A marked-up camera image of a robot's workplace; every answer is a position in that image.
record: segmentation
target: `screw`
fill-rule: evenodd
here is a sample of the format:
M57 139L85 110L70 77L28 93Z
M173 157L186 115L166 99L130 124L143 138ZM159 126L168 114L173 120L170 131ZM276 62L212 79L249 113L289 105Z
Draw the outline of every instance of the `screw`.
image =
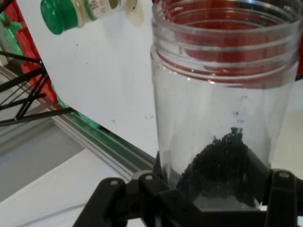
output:
M111 181L111 182L110 182L110 185L117 185L118 183L119 183L119 182L115 180L115 181Z
M145 176L145 179L146 179L147 181L150 181L150 180L153 179L153 177L152 177L152 175L147 175L147 176Z
M288 177L289 177L289 174L286 173L286 172L280 172L280 173L279 173L279 176L280 176L280 177L283 177L283 178L288 178Z

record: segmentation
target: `spice bottle label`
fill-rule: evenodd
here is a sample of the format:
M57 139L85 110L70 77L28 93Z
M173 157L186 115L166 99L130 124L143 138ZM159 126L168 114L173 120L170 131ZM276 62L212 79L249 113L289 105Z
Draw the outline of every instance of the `spice bottle label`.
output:
M85 0L89 17L92 20L122 11L126 2L127 0Z

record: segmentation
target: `spice bottle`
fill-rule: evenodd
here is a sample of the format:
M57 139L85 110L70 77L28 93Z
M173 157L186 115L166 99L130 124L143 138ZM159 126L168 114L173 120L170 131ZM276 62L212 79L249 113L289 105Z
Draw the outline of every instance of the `spice bottle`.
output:
M48 29L59 35L98 18L131 10L136 3L137 0L42 0L40 10Z

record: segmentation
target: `clear plastic jar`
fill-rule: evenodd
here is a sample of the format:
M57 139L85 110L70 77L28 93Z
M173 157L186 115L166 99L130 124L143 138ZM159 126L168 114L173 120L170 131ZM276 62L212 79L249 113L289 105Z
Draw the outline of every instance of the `clear plastic jar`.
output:
M154 4L164 180L200 209L262 202L298 67L301 9L299 0Z
M46 26L55 35L123 10L137 0L42 0L40 9Z

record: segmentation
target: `black granules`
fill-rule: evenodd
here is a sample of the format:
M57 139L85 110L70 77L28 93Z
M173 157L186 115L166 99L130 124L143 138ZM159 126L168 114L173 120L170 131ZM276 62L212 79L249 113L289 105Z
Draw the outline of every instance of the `black granules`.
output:
M191 201L235 196L237 201L255 207L247 169L250 149L242 141L242 129L232 128L221 140L214 138L186 168L177 188Z

